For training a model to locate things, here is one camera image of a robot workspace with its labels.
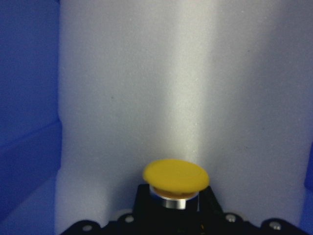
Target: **black bracket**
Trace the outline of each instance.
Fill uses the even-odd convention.
[[[198,206],[168,209],[151,198],[149,185],[138,186],[132,213],[101,228],[83,220],[61,235],[307,235],[285,220],[272,218],[256,227],[235,213],[223,212],[211,187],[199,192]]]

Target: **screw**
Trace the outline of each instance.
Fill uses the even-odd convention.
[[[84,227],[83,227],[83,231],[84,232],[90,232],[92,230],[92,226],[91,225],[85,225]]]
[[[269,226],[274,229],[274,230],[282,230],[282,226],[280,223],[276,222],[276,221],[272,221],[269,223]]]
[[[235,223],[236,222],[236,216],[234,216],[233,214],[227,214],[225,216],[225,219],[229,222],[229,223]]]
[[[127,215],[127,216],[125,217],[125,222],[126,222],[126,223],[132,223],[134,220],[135,220],[135,219],[134,219],[134,217],[133,217],[132,215]]]

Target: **white foam backdrop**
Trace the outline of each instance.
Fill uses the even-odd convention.
[[[131,208],[146,164],[202,166],[226,211],[298,224],[313,2],[62,0],[56,233]]]

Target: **yellow button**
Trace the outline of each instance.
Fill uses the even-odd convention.
[[[179,159],[151,162],[143,171],[143,179],[156,189],[176,195],[198,192],[209,185],[203,168]]]

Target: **blue panel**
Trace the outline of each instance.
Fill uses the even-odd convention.
[[[311,146],[309,164],[304,185],[307,190],[300,221],[300,228],[310,234],[313,234],[313,144]]]
[[[58,119],[59,4],[0,0],[0,146]]]
[[[313,191],[306,192],[300,228],[313,234]]]
[[[53,234],[59,7],[0,0],[0,234]]]
[[[2,235],[54,235],[55,176],[36,189],[1,222]]]
[[[306,175],[304,185],[307,189],[313,192],[313,144],[311,146],[309,164],[308,164],[307,175]]]
[[[0,221],[60,168],[61,124],[0,149]]]

